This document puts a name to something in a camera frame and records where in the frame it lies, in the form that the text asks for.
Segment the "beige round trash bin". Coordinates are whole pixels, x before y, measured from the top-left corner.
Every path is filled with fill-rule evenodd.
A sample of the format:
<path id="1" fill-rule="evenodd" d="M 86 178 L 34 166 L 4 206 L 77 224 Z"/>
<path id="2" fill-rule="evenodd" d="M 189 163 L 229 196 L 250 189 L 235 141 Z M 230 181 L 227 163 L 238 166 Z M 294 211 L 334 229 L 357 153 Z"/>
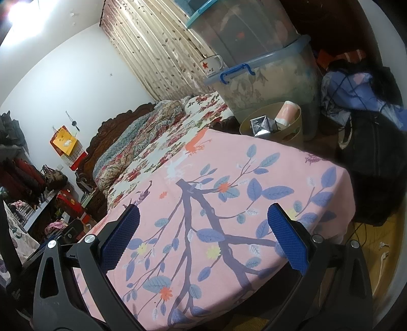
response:
<path id="1" fill-rule="evenodd" d="M 243 120 L 240 134 L 303 148 L 301 108 L 291 101 L 262 107 Z"/>

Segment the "pink floral bed blanket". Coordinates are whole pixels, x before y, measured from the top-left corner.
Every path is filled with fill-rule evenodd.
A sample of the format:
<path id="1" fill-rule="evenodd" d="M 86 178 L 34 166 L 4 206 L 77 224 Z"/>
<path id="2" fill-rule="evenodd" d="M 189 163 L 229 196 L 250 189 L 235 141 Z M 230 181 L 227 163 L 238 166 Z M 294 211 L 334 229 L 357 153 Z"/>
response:
<path id="1" fill-rule="evenodd" d="M 344 168 L 279 143 L 209 129 L 119 193 L 93 232 L 130 203 L 140 224 L 108 278 L 146 330 L 186 330 L 221 316 L 286 264 L 267 222 L 270 205 L 327 239 L 343 237 L 355 214 Z"/>

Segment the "red gift box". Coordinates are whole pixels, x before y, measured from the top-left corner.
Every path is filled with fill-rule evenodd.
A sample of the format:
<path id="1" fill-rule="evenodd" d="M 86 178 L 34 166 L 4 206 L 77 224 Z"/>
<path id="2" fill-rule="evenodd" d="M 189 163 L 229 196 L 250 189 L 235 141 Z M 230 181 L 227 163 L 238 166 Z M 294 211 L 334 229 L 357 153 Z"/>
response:
<path id="1" fill-rule="evenodd" d="M 57 193 L 56 204 L 69 216 L 69 221 L 79 219 L 83 224 L 90 223 L 91 217 L 85 208 L 67 190 Z"/>

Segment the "black bag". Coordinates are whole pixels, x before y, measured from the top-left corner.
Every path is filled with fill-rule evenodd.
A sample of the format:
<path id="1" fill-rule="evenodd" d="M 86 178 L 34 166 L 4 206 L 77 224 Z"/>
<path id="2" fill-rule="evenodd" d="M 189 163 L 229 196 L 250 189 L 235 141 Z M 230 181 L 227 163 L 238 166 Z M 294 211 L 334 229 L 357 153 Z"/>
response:
<path id="1" fill-rule="evenodd" d="M 406 133 L 379 112 L 353 112 L 344 140 L 335 159 L 351 176 L 353 220 L 382 226 L 406 194 Z"/>

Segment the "dark blue carton box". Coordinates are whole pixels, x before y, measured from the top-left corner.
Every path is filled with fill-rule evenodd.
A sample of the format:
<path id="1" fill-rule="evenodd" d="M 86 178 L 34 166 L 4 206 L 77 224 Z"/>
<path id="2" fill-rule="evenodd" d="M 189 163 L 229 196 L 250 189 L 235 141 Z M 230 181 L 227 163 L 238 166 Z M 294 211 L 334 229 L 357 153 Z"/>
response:
<path id="1" fill-rule="evenodd" d="M 277 122 L 266 115 L 251 119 L 250 127 L 253 136 L 260 138 L 270 137 L 272 134 L 279 132 Z"/>

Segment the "blue clothes pile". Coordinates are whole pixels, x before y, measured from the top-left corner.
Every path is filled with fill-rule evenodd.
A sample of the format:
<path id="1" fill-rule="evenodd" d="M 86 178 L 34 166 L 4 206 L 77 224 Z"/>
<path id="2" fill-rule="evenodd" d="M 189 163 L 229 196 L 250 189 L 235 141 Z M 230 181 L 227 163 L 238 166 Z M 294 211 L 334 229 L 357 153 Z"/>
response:
<path id="1" fill-rule="evenodd" d="M 346 125 L 352 111 L 371 111 L 406 131 L 406 109 L 378 97 L 372 89 L 372 75 L 367 72 L 328 72 L 322 79 L 321 94 L 323 114 L 340 126 Z"/>

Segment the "lower clear storage bin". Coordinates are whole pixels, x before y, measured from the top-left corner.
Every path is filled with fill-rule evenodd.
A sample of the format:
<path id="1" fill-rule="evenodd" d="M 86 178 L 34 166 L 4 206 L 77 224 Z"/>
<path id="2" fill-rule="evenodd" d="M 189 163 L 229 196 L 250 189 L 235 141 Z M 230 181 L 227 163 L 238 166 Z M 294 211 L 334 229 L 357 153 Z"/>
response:
<path id="1" fill-rule="evenodd" d="M 251 59 L 205 80 L 238 122 L 272 103 L 291 101 L 301 108 L 303 138 L 317 133 L 322 75 L 303 35 L 281 50 Z"/>

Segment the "clear storage bin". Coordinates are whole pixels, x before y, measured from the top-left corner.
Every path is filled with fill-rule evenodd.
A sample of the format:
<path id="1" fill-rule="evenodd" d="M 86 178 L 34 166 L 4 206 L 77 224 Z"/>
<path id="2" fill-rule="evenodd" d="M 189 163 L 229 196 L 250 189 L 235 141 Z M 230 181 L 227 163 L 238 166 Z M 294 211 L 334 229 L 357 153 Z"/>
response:
<path id="1" fill-rule="evenodd" d="M 322 75 L 303 35 L 281 50 L 251 59 L 205 80 L 238 122 L 272 103 L 291 101 L 301 108 L 303 138 L 317 133 Z"/>
<path id="2" fill-rule="evenodd" d="M 206 1 L 186 27 L 228 67 L 281 50 L 299 38 L 280 1 Z"/>

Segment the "red floral quilt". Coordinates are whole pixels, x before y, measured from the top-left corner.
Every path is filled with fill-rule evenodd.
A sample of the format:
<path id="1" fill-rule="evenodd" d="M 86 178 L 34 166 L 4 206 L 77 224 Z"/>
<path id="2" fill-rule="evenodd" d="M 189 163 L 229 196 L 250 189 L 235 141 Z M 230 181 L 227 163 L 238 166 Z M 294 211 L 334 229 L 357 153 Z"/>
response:
<path id="1" fill-rule="evenodd" d="M 113 209 L 155 170 L 176 153 L 193 155 L 205 142 L 192 143 L 199 132 L 232 116 L 219 93 L 163 100 L 151 112 L 133 120 L 115 142 L 97 159 L 92 178 L 104 194 L 107 209 Z"/>

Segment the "white enamel mug red star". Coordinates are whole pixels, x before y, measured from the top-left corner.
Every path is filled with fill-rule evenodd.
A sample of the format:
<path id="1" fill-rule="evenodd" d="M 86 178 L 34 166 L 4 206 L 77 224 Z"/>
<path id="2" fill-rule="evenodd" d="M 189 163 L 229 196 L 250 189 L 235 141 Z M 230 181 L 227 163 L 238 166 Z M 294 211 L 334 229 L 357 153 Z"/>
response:
<path id="1" fill-rule="evenodd" d="M 218 54 L 202 59 L 199 64 L 207 77 L 223 71 L 225 67 L 224 60 Z"/>

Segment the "upper clear storage bin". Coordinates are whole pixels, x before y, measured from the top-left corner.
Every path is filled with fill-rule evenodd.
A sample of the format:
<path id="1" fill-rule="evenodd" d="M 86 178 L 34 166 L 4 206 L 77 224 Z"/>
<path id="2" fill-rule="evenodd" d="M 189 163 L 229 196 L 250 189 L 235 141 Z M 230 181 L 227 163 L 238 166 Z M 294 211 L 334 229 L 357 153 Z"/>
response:
<path id="1" fill-rule="evenodd" d="M 281 50 L 299 38 L 280 1 L 206 1 L 186 27 L 228 67 Z"/>

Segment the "beige patterned curtain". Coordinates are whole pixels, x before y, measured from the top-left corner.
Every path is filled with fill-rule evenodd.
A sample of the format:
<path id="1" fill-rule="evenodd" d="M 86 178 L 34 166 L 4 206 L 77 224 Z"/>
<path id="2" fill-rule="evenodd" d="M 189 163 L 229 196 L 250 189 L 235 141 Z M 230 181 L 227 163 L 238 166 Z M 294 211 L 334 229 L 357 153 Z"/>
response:
<path id="1" fill-rule="evenodd" d="M 200 66 L 214 52 L 186 27 L 187 18 L 174 1 L 104 2 L 101 29 L 156 101 L 214 91 Z"/>

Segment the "yellow red wall calendar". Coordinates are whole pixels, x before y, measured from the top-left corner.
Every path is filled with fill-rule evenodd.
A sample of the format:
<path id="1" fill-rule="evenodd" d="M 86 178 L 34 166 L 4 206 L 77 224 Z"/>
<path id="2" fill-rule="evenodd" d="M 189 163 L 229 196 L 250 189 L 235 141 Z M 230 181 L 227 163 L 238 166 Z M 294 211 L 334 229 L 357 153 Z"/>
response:
<path id="1" fill-rule="evenodd" d="M 54 130 L 50 145 L 72 171 L 76 171 L 80 162 L 88 155 L 80 140 L 72 135 L 66 126 Z"/>

